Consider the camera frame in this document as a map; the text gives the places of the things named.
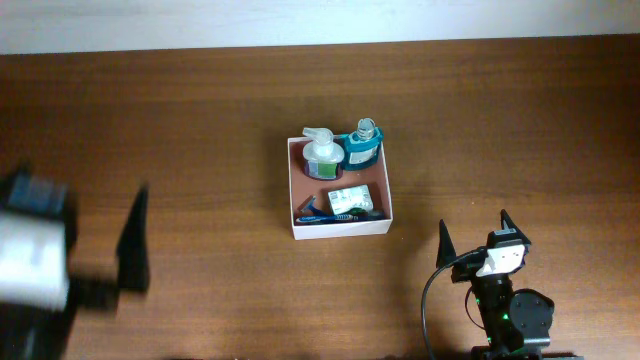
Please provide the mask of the Colgate toothpaste tube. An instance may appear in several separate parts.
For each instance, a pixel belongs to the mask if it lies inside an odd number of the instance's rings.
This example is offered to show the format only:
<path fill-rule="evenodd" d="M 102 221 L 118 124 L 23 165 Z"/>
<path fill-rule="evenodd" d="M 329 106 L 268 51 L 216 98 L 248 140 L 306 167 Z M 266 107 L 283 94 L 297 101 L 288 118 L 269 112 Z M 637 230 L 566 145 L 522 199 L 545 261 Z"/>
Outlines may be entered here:
<path fill-rule="evenodd" d="M 385 220 L 386 216 L 383 211 L 379 210 L 365 210 L 362 208 L 353 208 L 348 212 L 357 222 L 360 221 L 378 221 Z"/>

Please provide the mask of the blue white toothbrush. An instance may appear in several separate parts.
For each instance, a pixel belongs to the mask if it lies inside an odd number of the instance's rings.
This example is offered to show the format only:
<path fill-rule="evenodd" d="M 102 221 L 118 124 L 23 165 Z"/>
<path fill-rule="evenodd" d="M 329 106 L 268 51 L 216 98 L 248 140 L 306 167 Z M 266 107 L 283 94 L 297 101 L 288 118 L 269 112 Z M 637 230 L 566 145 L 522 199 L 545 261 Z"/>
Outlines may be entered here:
<path fill-rule="evenodd" d="M 333 224 L 343 222 L 357 221 L 358 217 L 350 214 L 339 214 L 331 216 L 301 216 L 295 219 L 295 223 L 298 225 L 311 225 L 311 224 Z"/>

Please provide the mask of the teal mouthwash bottle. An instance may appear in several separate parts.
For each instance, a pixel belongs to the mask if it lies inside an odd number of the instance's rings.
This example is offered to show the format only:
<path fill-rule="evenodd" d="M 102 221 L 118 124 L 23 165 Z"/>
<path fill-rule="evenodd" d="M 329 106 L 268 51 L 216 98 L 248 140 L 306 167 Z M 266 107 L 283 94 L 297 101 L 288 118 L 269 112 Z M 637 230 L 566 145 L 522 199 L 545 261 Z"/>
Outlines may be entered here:
<path fill-rule="evenodd" d="M 343 168 L 346 171 L 356 171 L 374 165 L 383 139 L 384 133 L 373 119 L 360 119 L 356 130 L 344 138 Z"/>

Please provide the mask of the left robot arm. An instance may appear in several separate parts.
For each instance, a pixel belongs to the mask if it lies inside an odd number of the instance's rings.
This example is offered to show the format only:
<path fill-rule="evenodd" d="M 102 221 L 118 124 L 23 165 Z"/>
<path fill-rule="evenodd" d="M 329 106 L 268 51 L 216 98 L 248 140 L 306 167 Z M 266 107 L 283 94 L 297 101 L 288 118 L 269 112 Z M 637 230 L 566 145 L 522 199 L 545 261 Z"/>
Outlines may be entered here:
<path fill-rule="evenodd" d="M 69 188 L 25 165 L 1 178 L 1 356 L 60 359 L 76 314 L 115 312 L 122 293 L 148 293 L 149 187 L 138 190 L 119 237 L 114 278 L 73 274 L 78 201 Z"/>

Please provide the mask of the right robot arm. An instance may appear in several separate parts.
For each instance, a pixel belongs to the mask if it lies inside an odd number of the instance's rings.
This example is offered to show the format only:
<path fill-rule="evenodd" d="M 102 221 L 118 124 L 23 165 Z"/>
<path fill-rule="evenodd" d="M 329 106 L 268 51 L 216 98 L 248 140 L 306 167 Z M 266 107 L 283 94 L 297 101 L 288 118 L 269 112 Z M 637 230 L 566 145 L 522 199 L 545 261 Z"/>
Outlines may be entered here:
<path fill-rule="evenodd" d="M 505 210 L 500 224 L 484 246 L 458 255 L 440 222 L 436 269 L 450 269 L 454 283 L 470 284 L 487 338 L 485 346 L 472 348 L 473 359 L 540 359 L 551 342 L 555 305 L 535 290 L 513 288 L 510 276 L 525 266 L 531 241 Z"/>

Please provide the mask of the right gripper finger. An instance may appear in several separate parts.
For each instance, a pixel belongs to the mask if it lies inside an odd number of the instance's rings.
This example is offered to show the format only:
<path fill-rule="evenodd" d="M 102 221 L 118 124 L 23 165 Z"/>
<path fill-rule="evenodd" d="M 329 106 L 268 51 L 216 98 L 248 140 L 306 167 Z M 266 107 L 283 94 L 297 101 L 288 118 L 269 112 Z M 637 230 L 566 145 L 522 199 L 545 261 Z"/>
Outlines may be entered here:
<path fill-rule="evenodd" d="M 510 217 L 510 215 L 505 209 L 502 209 L 500 211 L 500 223 L 501 223 L 501 230 L 503 232 L 510 232 L 510 233 L 520 232 L 519 227 L 515 224 L 515 222 L 512 220 L 512 218 Z"/>
<path fill-rule="evenodd" d="M 443 219 L 439 221 L 439 244 L 436 258 L 436 267 L 442 268 L 457 258 L 453 241 Z"/>

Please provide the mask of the blue disposable razor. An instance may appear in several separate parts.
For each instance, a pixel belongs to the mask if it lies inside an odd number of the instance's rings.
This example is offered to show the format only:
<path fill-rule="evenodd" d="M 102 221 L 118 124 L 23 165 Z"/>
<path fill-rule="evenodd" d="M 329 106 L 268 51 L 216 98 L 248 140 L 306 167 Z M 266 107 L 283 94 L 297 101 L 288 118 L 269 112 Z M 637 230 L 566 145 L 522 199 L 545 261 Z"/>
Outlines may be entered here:
<path fill-rule="evenodd" d="M 300 213 L 311 213 L 313 216 L 327 216 L 327 213 L 323 210 L 316 208 L 314 203 L 317 197 L 315 195 L 309 196 L 299 207 Z"/>

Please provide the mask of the green white floss packet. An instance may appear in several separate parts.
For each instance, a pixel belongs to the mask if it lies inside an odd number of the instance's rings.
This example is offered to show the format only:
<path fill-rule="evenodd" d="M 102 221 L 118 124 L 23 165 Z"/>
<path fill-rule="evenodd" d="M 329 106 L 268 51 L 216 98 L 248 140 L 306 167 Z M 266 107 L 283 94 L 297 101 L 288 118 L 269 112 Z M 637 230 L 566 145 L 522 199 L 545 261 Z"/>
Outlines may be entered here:
<path fill-rule="evenodd" d="M 344 214 L 355 208 L 365 211 L 374 209 L 374 202 L 367 185 L 330 191 L 328 199 L 334 215 Z"/>

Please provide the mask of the clear hand soap pump bottle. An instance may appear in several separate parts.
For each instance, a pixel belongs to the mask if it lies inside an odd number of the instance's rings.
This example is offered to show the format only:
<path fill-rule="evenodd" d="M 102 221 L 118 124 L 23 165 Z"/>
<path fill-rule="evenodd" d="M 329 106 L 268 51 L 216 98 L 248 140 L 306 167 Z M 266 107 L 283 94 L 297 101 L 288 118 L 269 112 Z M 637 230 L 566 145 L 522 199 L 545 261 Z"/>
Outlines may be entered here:
<path fill-rule="evenodd" d="M 322 181 L 339 179 L 345 152 L 335 142 L 333 132 L 328 128 L 305 127 L 302 134 L 310 139 L 303 148 L 305 174 Z"/>

